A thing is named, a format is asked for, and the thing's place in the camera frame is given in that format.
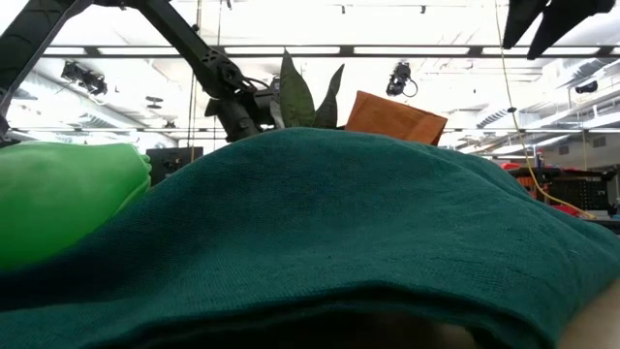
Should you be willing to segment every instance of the ceiling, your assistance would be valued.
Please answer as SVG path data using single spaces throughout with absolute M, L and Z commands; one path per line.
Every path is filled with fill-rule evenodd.
M 2 25 L 23 6 L 25 0 L 14 0 L 0 15 Z M 493 0 L 172 0 L 179 13 L 193 24 L 200 22 L 200 34 L 210 45 L 498 45 L 495 6 Z M 507 15 L 506 4 L 500 4 L 500 27 Z M 620 42 L 620 10 L 608 15 L 591 17 L 561 40 L 559 45 L 615 45 Z M 528 45 L 538 22 L 523 37 L 520 45 Z M 54 46 L 167 46 L 166 40 L 137 11 L 92 6 L 72 18 L 59 32 Z M 308 82 L 315 104 L 323 100 L 331 75 L 340 64 L 345 73 L 338 95 L 339 123 L 346 123 L 356 92 L 364 90 L 383 97 L 388 78 L 399 58 L 296 58 L 294 63 Z M 212 118 L 202 116 L 208 96 L 198 93 L 191 101 L 192 72 L 182 59 L 77 59 L 85 67 L 104 74 L 109 93 L 103 107 L 110 114 L 126 116 L 139 125 L 164 127 L 174 121 L 177 127 L 219 127 Z M 233 60 L 245 76 L 269 82 L 279 72 L 279 58 L 236 58 Z M 502 61 L 493 58 L 416 58 L 407 59 L 413 79 L 418 84 L 414 98 L 394 100 L 413 107 L 432 111 L 449 119 L 450 128 L 476 128 L 486 112 L 505 109 L 510 104 L 506 92 Z M 39 75 L 59 88 L 65 87 L 60 78 L 64 59 L 44 58 L 33 74 Z M 539 104 L 538 109 L 522 115 L 537 115 L 539 119 L 558 110 L 567 109 L 576 98 L 567 95 L 566 88 L 558 89 L 549 83 L 552 59 L 507 59 L 506 69 L 515 106 Z M 84 97 L 80 88 L 65 87 Z M 609 86 L 608 91 L 615 91 Z M 164 99 L 161 109 L 151 110 L 145 97 Z M 29 108 L 36 110 L 37 104 Z M 85 109 L 90 104 L 82 104 Z M 196 121 L 189 123 L 191 112 Z M 59 112 L 49 112 L 54 122 L 64 122 Z M 15 122 L 23 124 L 21 119 Z M 442 145 L 466 146 L 467 132 L 445 134 Z M 166 133 L 167 139 L 182 140 L 184 133 Z M 209 149 L 223 146 L 219 133 L 198 133 L 198 145 Z

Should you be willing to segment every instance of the green towel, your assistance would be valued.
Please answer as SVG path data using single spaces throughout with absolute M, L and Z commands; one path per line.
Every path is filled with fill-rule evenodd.
M 615 235 L 489 161 L 293 129 L 205 156 L 63 254 L 1 273 L 0 347 L 146 346 L 390 309 L 490 348 L 552 348 L 619 271 Z

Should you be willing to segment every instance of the bright green toy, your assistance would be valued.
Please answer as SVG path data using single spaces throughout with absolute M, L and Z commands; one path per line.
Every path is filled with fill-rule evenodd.
M 0 149 L 0 271 L 75 244 L 150 186 L 130 144 L 20 143 Z

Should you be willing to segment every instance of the white ceiling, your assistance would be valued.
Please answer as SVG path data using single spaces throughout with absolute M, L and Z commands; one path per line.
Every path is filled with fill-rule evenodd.
M 18 9 L 25 0 L 11 0 Z M 197 0 L 172 0 L 189 22 L 197 21 Z M 428 5 L 425 14 L 420 6 Z M 16 11 L 0 16 L 0 30 Z M 501 27 L 507 8 L 501 9 Z M 528 45 L 536 24 L 521 40 Z M 620 41 L 620 11 L 589 18 L 567 35 L 561 45 L 598 45 Z M 201 36 L 211 45 L 496 45 L 499 43 L 493 0 L 232 0 L 232 9 L 219 0 L 201 3 Z M 72 18 L 60 31 L 55 45 L 167 45 L 166 40 L 137 11 L 92 6 Z M 338 95 L 339 122 L 344 124 L 355 101 L 364 90 L 385 96 L 388 77 L 398 62 L 393 58 L 296 58 L 319 104 L 327 84 L 340 64 L 345 74 Z M 507 106 L 502 62 L 498 59 L 411 59 L 413 79 L 418 83 L 415 98 L 395 100 L 433 111 L 449 118 L 449 127 L 472 127 L 475 113 L 489 105 Z M 175 119 L 187 126 L 192 72 L 181 59 L 79 60 L 106 75 L 110 93 L 107 107 L 139 122 L 162 127 Z M 279 71 L 277 58 L 241 58 L 234 62 L 244 75 L 269 81 Z M 519 100 L 544 93 L 536 82 L 548 59 L 534 62 L 507 60 L 512 95 Z M 62 83 L 61 59 L 42 59 L 36 71 Z M 146 96 L 165 99 L 163 109 L 146 109 Z M 202 115 L 208 96 L 199 93 L 198 114 Z M 199 117 L 196 126 L 212 126 Z

